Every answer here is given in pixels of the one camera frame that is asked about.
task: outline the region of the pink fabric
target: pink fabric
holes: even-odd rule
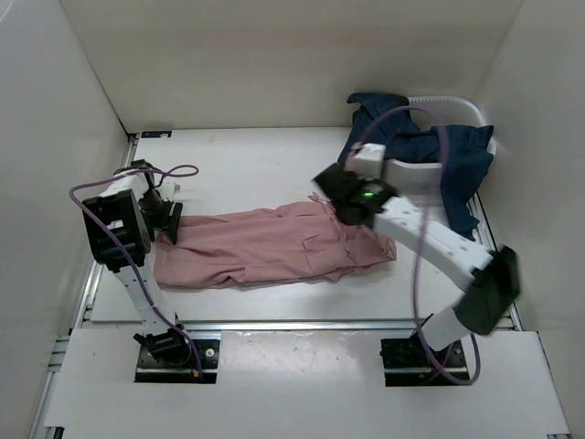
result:
[[[277,209],[183,217],[176,245],[160,234],[156,281],[189,288],[338,281],[396,260],[393,240],[341,224],[322,198],[310,199]]]

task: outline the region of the navy blue garment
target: navy blue garment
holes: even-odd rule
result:
[[[347,103],[360,103],[361,106],[354,112],[353,129],[337,159],[340,164],[346,162],[353,144],[380,114],[409,105],[409,100],[393,94],[354,93],[347,98]],[[449,135],[449,161],[441,179],[442,202],[451,229],[473,240],[472,230],[479,221],[470,214],[467,202],[481,185],[494,159],[486,150],[494,127],[448,125],[446,128]],[[372,131],[365,142],[385,145],[386,160],[394,158],[406,163],[439,161],[437,127],[422,132],[410,119],[410,112],[390,116]]]

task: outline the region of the white bin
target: white bin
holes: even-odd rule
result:
[[[482,113],[471,102],[456,96],[414,96],[409,97],[411,104],[423,103],[437,113],[445,124],[462,124],[484,126]],[[428,130],[436,124],[424,112],[410,112],[412,121],[421,130]],[[495,141],[492,139],[487,151],[495,155]],[[385,179],[390,185],[408,192],[417,192],[435,184],[441,172],[441,165],[436,163],[412,164],[399,160],[389,160],[386,164]]]

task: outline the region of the purple cable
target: purple cable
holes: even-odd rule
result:
[[[449,373],[443,365],[435,358],[434,353],[432,352],[429,343],[422,333],[422,325],[420,324],[420,317],[419,317],[419,278],[420,278],[420,260],[422,259],[422,251],[424,249],[425,243],[425,236],[427,234],[427,229],[429,226],[429,212],[430,212],[430,204],[431,204],[431,196],[434,193],[435,189],[439,189],[441,187],[441,177],[442,173],[445,171],[445,166],[447,164],[447,160],[449,159],[449,136],[447,135],[447,130],[445,126],[441,124],[441,118],[437,116],[434,112],[430,109],[425,108],[423,106],[418,105],[405,105],[402,107],[393,108],[392,110],[388,110],[387,112],[383,112],[380,116],[369,125],[366,131],[360,136],[358,143],[361,145],[363,144],[369,135],[372,133],[374,128],[376,128],[380,123],[384,122],[390,116],[398,113],[398,112],[409,112],[411,110],[424,112],[432,117],[437,124],[437,132],[439,134],[439,146],[440,150],[440,162],[441,162],[441,172],[439,174],[439,180],[437,181],[436,187],[431,187],[426,197],[426,201],[424,203],[424,207],[422,208],[422,223],[420,225],[420,236],[419,242],[417,244],[416,256],[414,258],[414,270],[412,273],[412,310],[414,313],[414,323],[417,328],[417,334],[420,338],[420,343],[422,344],[422,348],[424,349],[425,353],[427,354],[427,358],[431,362],[432,366],[437,370],[437,373],[440,373],[443,377],[447,380],[452,382],[453,384],[457,384],[460,386],[470,386],[474,384],[477,379],[479,378],[479,374],[482,369],[482,362],[479,356],[479,347],[477,346],[477,340],[475,339],[475,335],[471,334],[472,345],[473,345],[473,354],[475,356],[475,373],[470,380],[460,380],[457,377],[454,377],[451,373]]]
[[[191,172],[191,173],[188,173],[188,174],[172,174],[173,171],[176,171],[177,169],[185,168],[185,167],[194,169],[194,171]],[[71,198],[71,200],[81,210],[83,210],[83,212],[88,217],[90,217],[100,227],[100,229],[102,229],[104,231],[104,233],[108,236],[108,238],[110,238],[112,240],[112,242],[116,245],[116,247],[118,247],[118,250],[120,250],[120,252],[122,253],[123,257],[130,264],[130,267],[132,268],[132,271],[134,272],[134,275],[136,276],[136,280],[138,281],[138,284],[140,285],[140,288],[143,290],[144,298],[148,302],[148,305],[151,306],[151,308],[153,308],[153,311],[156,314],[156,316],[158,316],[158,318],[160,318],[163,322],[165,322],[165,324],[168,327],[170,327],[175,332],[177,332],[179,335],[181,335],[186,340],[188,340],[189,348],[191,349],[191,352],[195,356],[195,360],[196,360],[196,363],[197,363],[196,370],[197,370],[197,372],[200,373],[201,370],[202,370],[202,368],[201,368],[201,357],[199,357],[199,353],[197,352],[197,347],[195,346],[195,343],[193,342],[193,340],[191,339],[191,337],[187,334],[186,331],[184,331],[180,327],[178,327],[175,324],[173,324],[171,321],[169,321],[163,315],[163,313],[160,312],[160,310],[158,309],[158,306],[156,306],[156,303],[154,302],[153,298],[148,294],[148,290],[146,289],[146,285],[144,284],[143,277],[140,275],[140,272],[138,271],[138,266],[133,261],[132,256],[130,255],[130,253],[124,248],[124,246],[120,242],[120,240],[118,240],[118,238],[116,238],[116,235],[114,235],[112,233],[112,231],[110,229],[108,229],[108,226],[106,226],[95,214],[93,214],[93,212],[91,212],[91,210],[89,210],[87,207],[85,207],[83,205],[83,203],[77,197],[75,197],[75,192],[77,192],[80,189],[85,189],[87,187],[96,187],[96,186],[105,185],[105,184],[112,183],[114,181],[120,180],[120,179],[122,179],[124,177],[127,177],[127,176],[134,176],[136,174],[160,174],[163,177],[194,177],[198,173],[199,173],[199,168],[196,167],[196,166],[193,166],[193,165],[180,165],[180,166],[175,166],[174,168],[172,168],[168,172],[161,171],[158,168],[154,168],[154,169],[136,169],[136,170],[131,170],[131,171],[128,171],[128,172],[124,172],[124,173],[119,174],[119,175],[114,176],[114,177],[106,178],[105,180],[100,180],[100,181],[95,181],[93,183],[85,183],[83,185],[74,186],[74,187],[72,187],[69,190],[69,198]]]

